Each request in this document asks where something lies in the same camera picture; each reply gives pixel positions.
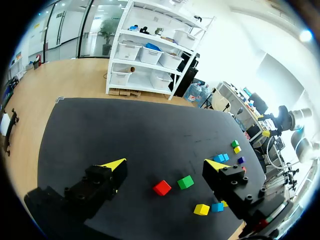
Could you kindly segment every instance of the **blue cube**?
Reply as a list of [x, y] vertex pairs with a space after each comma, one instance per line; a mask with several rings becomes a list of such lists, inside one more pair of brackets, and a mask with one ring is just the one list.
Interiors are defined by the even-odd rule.
[[222, 154], [213, 157], [213, 161], [222, 164], [225, 161], [225, 158]]
[[245, 159], [244, 156], [242, 156], [242, 157], [240, 157], [240, 158], [238, 159], [238, 163], [239, 163], [239, 164], [243, 164], [243, 163], [245, 163], [245, 162], [246, 162], [246, 159]]
[[213, 203], [211, 205], [211, 212], [213, 212], [213, 213], [221, 212], [223, 210], [224, 210], [224, 203], [223, 202]]
[[223, 157], [224, 157], [224, 162], [230, 159], [227, 153], [223, 154]]

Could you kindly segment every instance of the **wooden pallet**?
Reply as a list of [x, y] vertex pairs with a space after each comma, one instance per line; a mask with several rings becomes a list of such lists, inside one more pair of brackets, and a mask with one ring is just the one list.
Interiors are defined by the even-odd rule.
[[129, 89], [118, 89], [118, 88], [110, 88], [109, 95], [115, 96], [134, 96], [136, 98], [140, 98], [141, 91], [129, 90]]
[[118, 88], [110, 88], [110, 89], [109, 89], [109, 94], [110, 94], [110, 95], [119, 96], [119, 94], [120, 94], [120, 89], [118, 89]]

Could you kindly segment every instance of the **glass wall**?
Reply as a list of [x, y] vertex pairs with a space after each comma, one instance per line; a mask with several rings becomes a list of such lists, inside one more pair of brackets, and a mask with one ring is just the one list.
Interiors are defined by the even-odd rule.
[[126, 5], [126, 1], [118, 0], [51, 1], [30, 23], [14, 56], [22, 57], [23, 67], [35, 61], [37, 55], [43, 63], [109, 58]]
[[54, 4], [47, 28], [45, 61], [77, 56], [77, 41], [89, 0], [60, 0]]
[[125, 1], [94, 0], [86, 18], [80, 58], [109, 58], [115, 33], [127, 5]]

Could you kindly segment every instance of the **shelf unit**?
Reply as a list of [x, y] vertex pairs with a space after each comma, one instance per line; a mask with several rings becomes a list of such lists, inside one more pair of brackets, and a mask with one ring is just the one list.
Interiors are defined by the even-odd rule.
[[[143, 10], [143, 11], [150, 11], [149, 13], [154, 12], [157, 15], [160, 14], [164, 18], [171, 19], [170, 21], [177, 21], [178, 22], [177, 24], [188, 27], [189, 33], [191, 33], [194, 28], [197, 28], [197, 29], [199, 29], [199, 31], [195, 34], [195, 36], [201, 32], [204, 32], [204, 34], [195, 44], [196, 46], [194, 46], [194, 50], [191, 50], [191, 49], [187, 49], [183, 46], [180, 46], [176, 43], [162, 39], [161, 37], [158, 37], [158, 36], [153, 36], [150, 34], [144, 34], [144, 33], [140, 33], [140, 32], [129, 31], [129, 30], [123, 29], [123, 26], [124, 26], [126, 19], [130, 15], [132, 10], [135, 8]], [[117, 30], [116, 30], [116, 33], [114, 36], [114, 41], [112, 44], [112, 49], [111, 49], [110, 59], [109, 59], [109, 64], [108, 64], [105, 93], [108, 94], [110, 88], [128, 89], [128, 90], [166, 94], [166, 95], [169, 95], [168, 99], [171, 100], [172, 97], [174, 96], [180, 82], [182, 81], [184, 75], [186, 74], [190, 64], [192, 63], [192, 60], [196, 56], [197, 49], [198, 49], [198, 46], [199, 46], [201, 40], [206, 35], [206, 32], [210, 29], [212, 22], [214, 20], [215, 20], [215, 17], [211, 18], [210, 23], [207, 26], [204, 26], [200, 22], [196, 21], [195, 18], [188, 17], [175, 9], [171, 9], [169, 7], [160, 5], [156, 2], [152, 2], [149, 0], [129, 0], [124, 11], [123, 11], [123, 14], [121, 16], [121, 19], [119, 21], [119, 25], [117, 27]], [[181, 54], [182, 52], [186, 52], [190, 55], [190, 59], [186, 63], [182, 72], [178, 71], [177, 69], [170, 69], [170, 68], [163, 67], [159, 62], [155, 65], [141, 62], [139, 60], [139, 57], [137, 57], [134, 61], [119, 59], [118, 53], [117, 53], [117, 48], [118, 48], [120, 36], [134, 36], [135, 38], [138, 37], [141, 39], [152, 40], [152, 41], [157, 42], [159, 44], [168, 46], [169, 48], [176, 49], [178, 51], [178, 54]], [[153, 86], [150, 82], [149, 75], [139, 74], [137, 72], [134, 72], [130, 76], [128, 83], [126, 85], [111, 84], [111, 75], [112, 75], [111, 70], [113, 69], [113, 64], [126, 64], [126, 65], [132, 65], [132, 66], [139, 66], [139, 67], [143, 67], [143, 68], [155, 69], [155, 70], [163, 71], [166, 73], [174, 74], [173, 75], [174, 76], [173, 89], [172, 89], [172, 91], [168, 87], [166, 89], [161, 89], [161, 90], [155, 89], [155, 88], [153, 88]]]
[[180, 45], [178, 45], [176, 43], [164, 40], [159, 36], [152, 36], [150, 34], [144, 34], [144, 33], [141, 33], [141, 32], [129, 31], [129, 30], [123, 30], [123, 29], [120, 31], [120, 34], [125, 34], [125, 35], [131, 35], [131, 36], [136, 36], [136, 37], [140, 37], [140, 38], [150, 39], [150, 40], [162, 43], [162, 44], [166, 44], [166, 45], [168, 45], [170, 47], [174, 47], [174, 48], [179, 49], [181, 51], [184, 51], [184, 52], [186, 52], [188, 54], [192, 54], [193, 53], [192, 50], [190, 50], [188, 48], [185, 48], [184, 46], [180, 46]]

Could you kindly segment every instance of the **yellow cube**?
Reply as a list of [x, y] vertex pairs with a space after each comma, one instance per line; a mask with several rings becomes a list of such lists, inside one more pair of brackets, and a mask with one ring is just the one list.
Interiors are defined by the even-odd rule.
[[234, 150], [235, 154], [238, 154], [241, 152], [240, 146], [236, 146], [233, 150]]
[[228, 204], [226, 203], [226, 201], [221, 201], [223, 203], [223, 207], [229, 207]]
[[210, 207], [205, 204], [197, 204], [193, 211], [194, 214], [198, 214], [200, 216], [208, 215]]

